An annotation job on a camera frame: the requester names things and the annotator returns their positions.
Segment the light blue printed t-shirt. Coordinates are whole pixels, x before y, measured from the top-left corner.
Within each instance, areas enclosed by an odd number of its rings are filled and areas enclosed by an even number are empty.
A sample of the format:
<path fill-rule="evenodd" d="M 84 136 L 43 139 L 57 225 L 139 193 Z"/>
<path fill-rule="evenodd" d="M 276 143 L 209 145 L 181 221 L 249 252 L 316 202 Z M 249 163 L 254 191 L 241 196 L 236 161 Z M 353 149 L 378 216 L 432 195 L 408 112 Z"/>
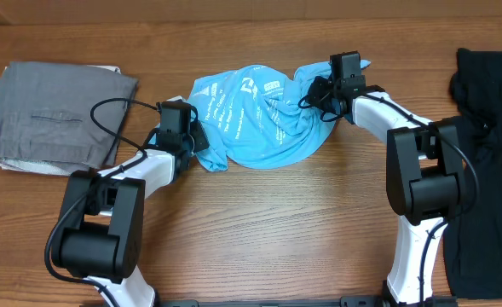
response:
<path fill-rule="evenodd" d="M 187 102 L 198 111 L 209 147 L 198 152 L 208 171 L 226 171 L 233 161 L 266 170 L 308 158 L 332 133 L 321 111 L 299 107 L 328 62 L 299 67 L 292 78 L 271 67 L 251 65 L 198 78 Z"/>

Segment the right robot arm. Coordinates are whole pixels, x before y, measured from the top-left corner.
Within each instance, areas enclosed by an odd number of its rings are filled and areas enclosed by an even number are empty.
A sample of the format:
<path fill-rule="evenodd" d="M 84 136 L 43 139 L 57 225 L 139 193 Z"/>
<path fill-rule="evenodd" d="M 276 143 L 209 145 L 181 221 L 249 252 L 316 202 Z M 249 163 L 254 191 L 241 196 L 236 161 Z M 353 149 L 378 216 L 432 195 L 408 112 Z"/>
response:
<path fill-rule="evenodd" d="M 462 212 L 464 168 L 471 163 L 459 148 L 451 119 L 431 121 L 394 102 L 378 85 L 369 85 L 356 51 L 331 55 L 331 74 L 317 77 L 300 108 L 320 110 L 321 120 L 346 119 L 383 142 L 386 194 L 398 215 L 395 257 L 379 295 L 343 296 L 342 306 L 457 305 L 454 296 L 436 296 L 432 273 L 448 223 Z"/>

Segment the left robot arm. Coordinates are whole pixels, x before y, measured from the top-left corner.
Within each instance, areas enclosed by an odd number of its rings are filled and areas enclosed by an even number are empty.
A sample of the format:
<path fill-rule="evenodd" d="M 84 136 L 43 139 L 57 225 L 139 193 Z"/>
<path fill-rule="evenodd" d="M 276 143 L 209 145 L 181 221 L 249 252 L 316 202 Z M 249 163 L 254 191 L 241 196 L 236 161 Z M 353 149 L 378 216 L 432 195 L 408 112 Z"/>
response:
<path fill-rule="evenodd" d="M 160 304 L 158 291 L 138 267 L 144 203 L 187 171 L 190 159 L 209 146 L 196 107 L 180 96 L 152 109 L 159 113 L 160 124 L 136 146 L 133 158 L 103 171 L 69 176 L 58 221 L 44 248 L 51 276 L 94 287 L 106 306 Z"/>

